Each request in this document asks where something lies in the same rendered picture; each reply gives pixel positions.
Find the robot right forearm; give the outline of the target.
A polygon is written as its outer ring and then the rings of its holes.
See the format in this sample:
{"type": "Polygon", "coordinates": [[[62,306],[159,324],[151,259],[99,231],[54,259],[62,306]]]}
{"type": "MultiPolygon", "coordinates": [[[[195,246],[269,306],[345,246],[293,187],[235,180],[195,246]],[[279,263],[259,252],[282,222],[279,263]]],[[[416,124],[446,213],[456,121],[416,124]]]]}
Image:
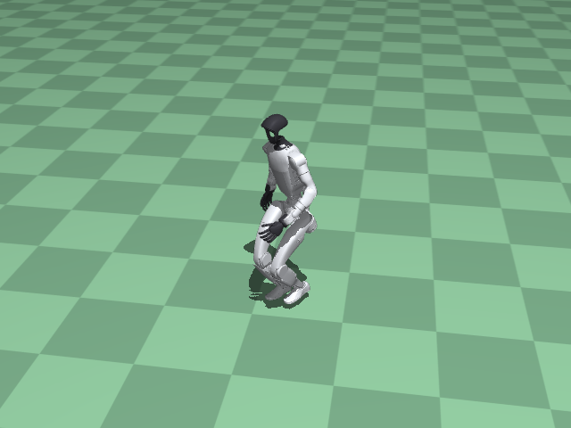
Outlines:
{"type": "Polygon", "coordinates": [[[270,166],[269,166],[269,176],[266,185],[270,186],[270,191],[275,190],[277,188],[277,182],[270,166]]]}

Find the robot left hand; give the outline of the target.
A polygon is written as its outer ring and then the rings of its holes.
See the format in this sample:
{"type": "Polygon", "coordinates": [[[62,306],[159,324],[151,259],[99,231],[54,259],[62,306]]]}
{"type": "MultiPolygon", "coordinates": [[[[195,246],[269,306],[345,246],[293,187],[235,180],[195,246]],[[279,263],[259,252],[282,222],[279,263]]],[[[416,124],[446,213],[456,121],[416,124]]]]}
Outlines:
{"type": "Polygon", "coordinates": [[[263,232],[258,233],[259,235],[264,235],[264,234],[265,234],[264,236],[260,236],[260,238],[262,239],[262,238],[266,238],[267,236],[269,236],[268,238],[263,239],[263,241],[267,241],[267,243],[273,242],[273,241],[282,233],[283,227],[288,227],[288,226],[289,226],[289,225],[287,226],[286,223],[283,221],[283,219],[286,218],[287,215],[288,215],[288,214],[283,215],[283,216],[278,220],[278,222],[276,221],[276,222],[274,222],[274,223],[261,225],[262,227],[265,227],[265,226],[270,226],[270,227],[269,227],[269,229],[267,229],[267,230],[265,230],[265,231],[263,231],[263,232]],[[268,233],[267,233],[267,232],[268,232],[268,233]],[[267,234],[266,234],[266,233],[267,233],[267,234]],[[270,235],[271,233],[272,233],[272,235],[270,235]],[[274,237],[273,237],[273,236],[274,236],[274,237]],[[273,238],[272,238],[271,240],[269,240],[271,237],[273,237],[273,238]],[[269,241],[268,241],[268,240],[269,240],[269,241]]]}

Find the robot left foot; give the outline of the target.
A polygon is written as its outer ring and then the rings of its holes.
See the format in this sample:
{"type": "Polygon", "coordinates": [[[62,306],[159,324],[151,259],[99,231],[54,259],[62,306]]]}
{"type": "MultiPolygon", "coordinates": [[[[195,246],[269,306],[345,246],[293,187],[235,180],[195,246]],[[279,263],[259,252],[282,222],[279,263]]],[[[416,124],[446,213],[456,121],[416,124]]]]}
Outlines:
{"type": "Polygon", "coordinates": [[[306,292],[308,292],[310,290],[310,285],[309,283],[307,283],[306,281],[302,282],[304,284],[304,287],[301,289],[301,287],[298,287],[300,289],[296,289],[293,288],[292,291],[290,291],[285,297],[284,297],[284,303],[285,304],[292,304],[294,302],[296,302],[297,300],[299,300],[306,292]]]}

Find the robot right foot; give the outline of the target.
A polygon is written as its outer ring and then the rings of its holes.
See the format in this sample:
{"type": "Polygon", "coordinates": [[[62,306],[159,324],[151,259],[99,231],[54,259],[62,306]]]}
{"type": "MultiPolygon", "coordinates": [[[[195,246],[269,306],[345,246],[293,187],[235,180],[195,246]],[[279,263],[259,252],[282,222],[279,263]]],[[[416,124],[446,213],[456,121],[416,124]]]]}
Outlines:
{"type": "Polygon", "coordinates": [[[276,286],[271,292],[269,292],[265,295],[265,299],[266,300],[276,300],[276,299],[280,298],[281,296],[283,296],[286,292],[289,292],[292,290],[291,286],[286,286],[286,288],[284,288],[282,285],[281,287],[276,286]]]}

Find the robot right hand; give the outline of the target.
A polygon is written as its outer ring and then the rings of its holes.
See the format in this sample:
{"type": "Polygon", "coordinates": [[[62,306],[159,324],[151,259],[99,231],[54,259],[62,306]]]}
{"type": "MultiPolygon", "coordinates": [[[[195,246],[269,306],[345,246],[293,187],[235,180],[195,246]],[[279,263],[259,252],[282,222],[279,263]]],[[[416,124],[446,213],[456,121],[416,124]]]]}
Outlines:
{"type": "Polygon", "coordinates": [[[266,193],[261,197],[261,203],[260,203],[260,205],[264,211],[266,211],[268,209],[267,204],[269,206],[269,203],[272,203],[272,196],[273,196],[273,192],[275,192],[275,190],[270,191],[270,186],[266,185],[265,191],[266,191],[266,193]],[[266,208],[266,210],[265,210],[265,208],[266,208]]]}

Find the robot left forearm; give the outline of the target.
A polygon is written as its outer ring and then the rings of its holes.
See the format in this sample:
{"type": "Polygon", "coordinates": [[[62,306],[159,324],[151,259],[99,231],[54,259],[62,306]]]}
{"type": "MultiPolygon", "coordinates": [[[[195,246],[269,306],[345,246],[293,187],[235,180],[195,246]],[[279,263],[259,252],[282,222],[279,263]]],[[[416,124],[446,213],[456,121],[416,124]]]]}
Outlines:
{"type": "Polygon", "coordinates": [[[303,197],[298,199],[298,202],[286,213],[288,214],[286,218],[283,219],[285,224],[290,225],[295,219],[300,217],[300,214],[308,209],[316,195],[314,189],[309,188],[305,191],[303,197]]]}

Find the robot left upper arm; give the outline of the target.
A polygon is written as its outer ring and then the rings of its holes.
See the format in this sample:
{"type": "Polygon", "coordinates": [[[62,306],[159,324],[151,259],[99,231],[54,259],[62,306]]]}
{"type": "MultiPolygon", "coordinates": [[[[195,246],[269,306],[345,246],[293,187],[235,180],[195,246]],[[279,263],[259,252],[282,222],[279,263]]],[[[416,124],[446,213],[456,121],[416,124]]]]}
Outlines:
{"type": "MultiPolygon", "coordinates": [[[[314,181],[312,179],[312,176],[309,172],[307,160],[306,160],[305,156],[302,153],[294,151],[294,152],[290,152],[288,154],[288,159],[289,159],[290,166],[296,171],[301,182],[304,183],[306,186],[302,192],[302,195],[304,195],[305,191],[309,188],[314,189],[314,191],[316,192],[316,195],[317,195],[317,188],[316,188],[314,181]]],[[[315,197],[316,197],[316,195],[315,195],[315,197]]]]}

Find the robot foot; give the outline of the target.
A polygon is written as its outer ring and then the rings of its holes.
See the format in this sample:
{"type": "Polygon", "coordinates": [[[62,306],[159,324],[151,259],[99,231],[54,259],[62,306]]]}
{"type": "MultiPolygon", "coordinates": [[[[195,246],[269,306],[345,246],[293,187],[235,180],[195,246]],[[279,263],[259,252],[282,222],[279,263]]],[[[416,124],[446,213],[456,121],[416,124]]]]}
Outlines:
{"type": "Polygon", "coordinates": [[[289,292],[292,290],[291,286],[286,286],[286,288],[284,288],[282,285],[281,287],[276,286],[271,292],[269,292],[265,295],[265,299],[266,300],[276,300],[276,299],[280,298],[281,296],[283,296],[286,292],[289,292]]]}
{"type": "Polygon", "coordinates": [[[306,281],[302,282],[304,284],[304,287],[301,289],[301,287],[298,287],[300,289],[296,289],[293,288],[292,291],[290,291],[285,297],[284,297],[284,303],[285,304],[292,304],[294,302],[296,302],[297,300],[299,300],[306,292],[308,292],[310,290],[310,285],[309,283],[307,283],[306,281]]]}

